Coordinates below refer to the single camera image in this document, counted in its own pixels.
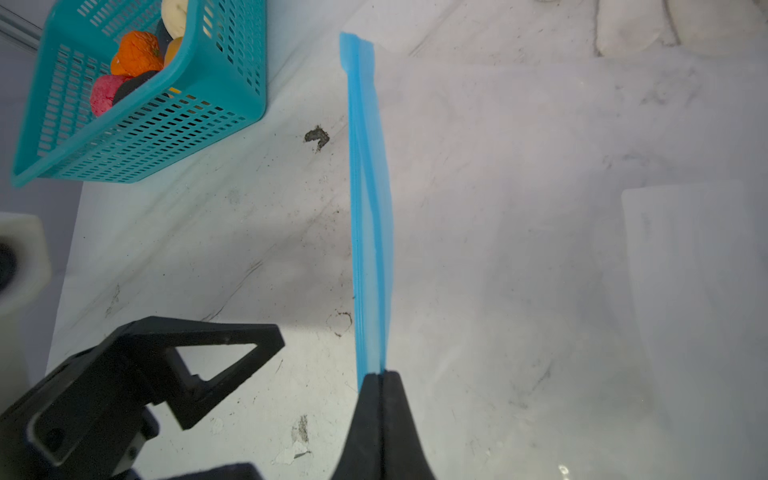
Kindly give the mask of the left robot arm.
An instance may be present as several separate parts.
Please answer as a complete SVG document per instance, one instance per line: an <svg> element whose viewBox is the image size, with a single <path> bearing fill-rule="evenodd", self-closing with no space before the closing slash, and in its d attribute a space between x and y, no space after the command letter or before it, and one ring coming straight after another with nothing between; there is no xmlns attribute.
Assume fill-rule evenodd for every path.
<svg viewBox="0 0 768 480"><path fill-rule="evenodd" d="M1 475L5 479L132 479L166 404L190 429L284 345L269 324L147 317L28 378L22 311L52 275L41 220L1 216Z"/></svg>

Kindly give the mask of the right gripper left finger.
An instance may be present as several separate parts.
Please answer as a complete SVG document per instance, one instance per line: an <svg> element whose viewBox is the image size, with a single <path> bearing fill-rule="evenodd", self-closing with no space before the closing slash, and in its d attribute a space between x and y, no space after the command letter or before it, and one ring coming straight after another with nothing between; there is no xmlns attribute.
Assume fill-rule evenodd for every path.
<svg viewBox="0 0 768 480"><path fill-rule="evenodd" d="M382 478L382 376L368 374L359 391L351 425L333 480Z"/></svg>

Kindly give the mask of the cream toy pear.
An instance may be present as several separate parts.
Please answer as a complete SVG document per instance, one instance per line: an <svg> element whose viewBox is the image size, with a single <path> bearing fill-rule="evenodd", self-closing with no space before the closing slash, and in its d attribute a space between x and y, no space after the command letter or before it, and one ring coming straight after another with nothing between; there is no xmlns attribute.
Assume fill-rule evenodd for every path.
<svg viewBox="0 0 768 480"><path fill-rule="evenodd" d="M163 0L161 19L172 39L183 37L187 24L188 0Z"/></svg>

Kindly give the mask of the clear zip bag blue zipper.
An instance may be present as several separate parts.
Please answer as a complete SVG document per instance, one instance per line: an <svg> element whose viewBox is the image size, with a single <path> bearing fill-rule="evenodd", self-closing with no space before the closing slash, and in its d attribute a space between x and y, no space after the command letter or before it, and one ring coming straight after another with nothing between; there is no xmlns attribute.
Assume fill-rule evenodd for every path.
<svg viewBox="0 0 768 480"><path fill-rule="evenodd" d="M767 475L767 5L423 1L343 29L386 353L440 479Z"/></svg>

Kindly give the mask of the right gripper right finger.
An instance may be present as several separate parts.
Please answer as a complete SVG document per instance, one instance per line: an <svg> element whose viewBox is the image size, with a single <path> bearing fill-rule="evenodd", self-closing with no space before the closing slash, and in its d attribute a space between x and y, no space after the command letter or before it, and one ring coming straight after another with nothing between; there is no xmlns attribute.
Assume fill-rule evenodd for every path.
<svg viewBox="0 0 768 480"><path fill-rule="evenodd" d="M435 479L424 454L401 376L381 375L381 478Z"/></svg>

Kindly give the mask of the yellow orange toy fruit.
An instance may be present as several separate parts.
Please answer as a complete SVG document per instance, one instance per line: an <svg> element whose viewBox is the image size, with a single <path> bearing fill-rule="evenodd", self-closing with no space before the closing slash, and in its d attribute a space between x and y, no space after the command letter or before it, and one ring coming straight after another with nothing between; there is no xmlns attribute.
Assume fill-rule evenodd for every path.
<svg viewBox="0 0 768 480"><path fill-rule="evenodd" d="M164 66L168 67L170 63L174 60L176 55L178 54L181 45L182 45L183 38L178 37L172 39L166 49L165 56L164 56Z"/></svg>

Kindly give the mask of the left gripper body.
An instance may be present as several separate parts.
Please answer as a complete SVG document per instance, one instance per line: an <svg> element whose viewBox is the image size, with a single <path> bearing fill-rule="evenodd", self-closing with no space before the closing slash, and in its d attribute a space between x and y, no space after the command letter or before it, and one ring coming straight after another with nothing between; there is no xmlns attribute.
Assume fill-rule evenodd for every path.
<svg viewBox="0 0 768 480"><path fill-rule="evenodd" d="M160 426L165 404L189 430L264 364L264 346L213 378L190 372L178 350L232 338L122 338L68 358L1 416L4 479L128 479Z"/></svg>

